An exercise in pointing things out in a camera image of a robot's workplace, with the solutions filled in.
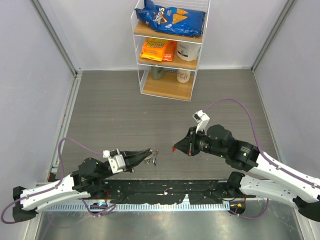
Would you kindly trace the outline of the large metal keyring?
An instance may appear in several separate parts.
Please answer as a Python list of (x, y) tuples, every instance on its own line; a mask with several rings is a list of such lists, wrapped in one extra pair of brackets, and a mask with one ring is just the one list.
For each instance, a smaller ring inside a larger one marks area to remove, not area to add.
[(158, 156), (158, 153), (159, 153), (158, 150), (152, 150), (152, 151), (151, 151), (151, 154), (144, 159), (144, 162), (145, 162), (146, 164), (152, 164), (152, 165), (156, 166), (156, 165), (157, 165), (157, 156)]

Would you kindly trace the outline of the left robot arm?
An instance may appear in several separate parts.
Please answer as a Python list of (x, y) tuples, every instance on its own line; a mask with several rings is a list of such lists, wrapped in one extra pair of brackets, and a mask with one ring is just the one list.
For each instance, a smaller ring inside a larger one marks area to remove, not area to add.
[(86, 158), (78, 170), (40, 187), (13, 189), (15, 200), (12, 217), (15, 222), (31, 220), (49, 207), (71, 200), (94, 197), (103, 198), (107, 193), (106, 179), (123, 172), (132, 172), (143, 161), (152, 158), (150, 148), (141, 151), (105, 150), (103, 159)]

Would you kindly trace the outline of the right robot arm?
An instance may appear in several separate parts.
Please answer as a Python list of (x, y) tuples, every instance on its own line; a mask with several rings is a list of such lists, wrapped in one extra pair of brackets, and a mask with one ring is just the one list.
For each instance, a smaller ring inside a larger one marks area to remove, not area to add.
[(320, 220), (320, 180), (274, 159), (255, 145), (237, 140), (217, 124), (208, 130), (189, 128), (172, 149), (188, 156), (200, 152), (225, 160), (234, 171), (226, 191), (232, 197), (253, 195), (284, 203), (313, 221)]

